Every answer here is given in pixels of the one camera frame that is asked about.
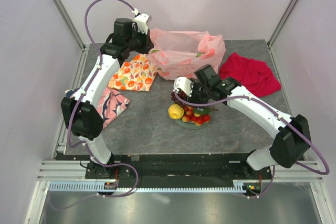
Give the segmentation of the yellow fake pear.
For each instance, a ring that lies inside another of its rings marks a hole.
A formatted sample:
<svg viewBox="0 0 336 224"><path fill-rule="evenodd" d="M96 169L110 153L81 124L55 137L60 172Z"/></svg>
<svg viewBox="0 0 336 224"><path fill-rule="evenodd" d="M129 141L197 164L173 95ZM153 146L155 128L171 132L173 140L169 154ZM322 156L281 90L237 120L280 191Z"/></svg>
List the yellow fake pear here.
<svg viewBox="0 0 336 224"><path fill-rule="evenodd" d="M172 104L168 108L168 114L169 114L169 117L171 119L179 120L184 115L184 109L181 106L179 106L178 104Z"/></svg>

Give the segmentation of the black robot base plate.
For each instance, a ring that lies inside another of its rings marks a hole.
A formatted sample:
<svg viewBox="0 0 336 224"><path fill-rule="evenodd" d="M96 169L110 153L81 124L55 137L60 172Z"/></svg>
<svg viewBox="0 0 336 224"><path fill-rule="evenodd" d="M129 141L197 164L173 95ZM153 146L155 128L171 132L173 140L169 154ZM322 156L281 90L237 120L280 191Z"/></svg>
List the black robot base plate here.
<svg viewBox="0 0 336 224"><path fill-rule="evenodd" d="M134 167L140 178L192 175L223 180L271 179L270 167L254 171L244 163L246 157L246 153L111 155L105 164L95 158L90 161L86 178L127 178L134 174Z"/></svg>

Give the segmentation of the grey-green round plate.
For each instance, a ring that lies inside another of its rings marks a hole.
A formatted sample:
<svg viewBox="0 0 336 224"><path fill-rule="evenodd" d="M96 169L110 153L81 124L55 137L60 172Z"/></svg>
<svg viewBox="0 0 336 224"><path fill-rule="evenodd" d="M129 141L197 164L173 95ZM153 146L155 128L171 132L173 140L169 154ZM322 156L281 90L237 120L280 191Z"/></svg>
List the grey-green round plate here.
<svg viewBox="0 0 336 224"><path fill-rule="evenodd" d="M205 127L212 120L214 107L195 108L192 106L173 104L168 109L169 117L179 126L194 130Z"/></svg>

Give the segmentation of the red yellow fake fruit bunch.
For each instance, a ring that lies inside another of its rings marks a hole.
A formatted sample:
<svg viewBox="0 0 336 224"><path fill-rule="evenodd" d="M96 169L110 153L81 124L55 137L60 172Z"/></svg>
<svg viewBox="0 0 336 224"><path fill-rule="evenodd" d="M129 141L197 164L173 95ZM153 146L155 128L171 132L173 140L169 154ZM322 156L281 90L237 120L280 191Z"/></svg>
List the red yellow fake fruit bunch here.
<svg viewBox="0 0 336 224"><path fill-rule="evenodd" d="M180 122L185 126L195 126L201 127L205 126L212 120L212 113L218 111L214 107L205 107L196 109L193 111L184 112L183 117L180 119Z"/></svg>

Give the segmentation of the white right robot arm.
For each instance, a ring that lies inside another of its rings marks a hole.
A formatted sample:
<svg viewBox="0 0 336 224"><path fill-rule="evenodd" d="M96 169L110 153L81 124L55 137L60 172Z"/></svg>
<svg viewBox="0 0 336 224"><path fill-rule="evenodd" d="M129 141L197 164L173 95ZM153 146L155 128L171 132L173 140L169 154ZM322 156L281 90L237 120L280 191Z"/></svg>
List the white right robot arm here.
<svg viewBox="0 0 336 224"><path fill-rule="evenodd" d="M271 165L291 168L310 148L308 120L291 116L264 103L232 77L221 79L212 66L205 65L187 79L187 101L206 104L210 100L236 109L261 126L273 139L269 147L251 151L240 166L241 174L254 178L259 170Z"/></svg>

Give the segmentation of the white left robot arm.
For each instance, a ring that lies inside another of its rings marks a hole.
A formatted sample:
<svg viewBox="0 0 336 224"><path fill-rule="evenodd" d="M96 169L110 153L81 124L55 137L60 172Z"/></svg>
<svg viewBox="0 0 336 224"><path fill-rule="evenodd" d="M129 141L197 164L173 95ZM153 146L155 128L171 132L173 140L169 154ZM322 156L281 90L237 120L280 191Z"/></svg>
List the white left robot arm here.
<svg viewBox="0 0 336 224"><path fill-rule="evenodd" d="M148 23L149 14L138 14L133 19L117 18L113 33L98 49L99 56L92 71L83 85L71 97L64 97L61 110L68 130L67 143L71 148L84 145L90 159L97 163L97 173L103 178L111 178L115 173L112 153L107 148L103 137L103 118L98 112L100 97L112 76L135 51L147 54L154 47L150 40ZM71 143L71 136L79 139Z"/></svg>

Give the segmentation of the purple fake grape bunch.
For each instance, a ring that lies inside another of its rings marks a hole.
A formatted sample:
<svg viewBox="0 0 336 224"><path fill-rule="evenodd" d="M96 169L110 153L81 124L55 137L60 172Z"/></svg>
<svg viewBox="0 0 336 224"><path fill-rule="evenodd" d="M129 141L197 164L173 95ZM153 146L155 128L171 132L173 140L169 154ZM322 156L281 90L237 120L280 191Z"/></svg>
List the purple fake grape bunch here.
<svg viewBox="0 0 336 224"><path fill-rule="evenodd" d="M192 106L188 106L185 103L181 102L177 97L181 98L182 100L186 101L188 96L183 91L173 91L171 93L171 99L174 103L178 104L180 107L183 108L184 112L193 111L194 108Z"/></svg>

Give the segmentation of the pink plastic bag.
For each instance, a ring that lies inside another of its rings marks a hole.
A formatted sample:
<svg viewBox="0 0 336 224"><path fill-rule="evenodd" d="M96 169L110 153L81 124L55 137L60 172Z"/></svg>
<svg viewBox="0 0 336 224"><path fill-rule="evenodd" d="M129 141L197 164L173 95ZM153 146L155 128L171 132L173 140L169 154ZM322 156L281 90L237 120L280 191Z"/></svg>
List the pink plastic bag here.
<svg viewBox="0 0 336 224"><path fill-rule="evenodd" d="M199 31L164 31L152 29L150 38L154 48L147 54L158 74L166 80L177 77L195 77L194 72L204 65L211 65L215 72L225 54L221 35L212 36Z"/></svg>

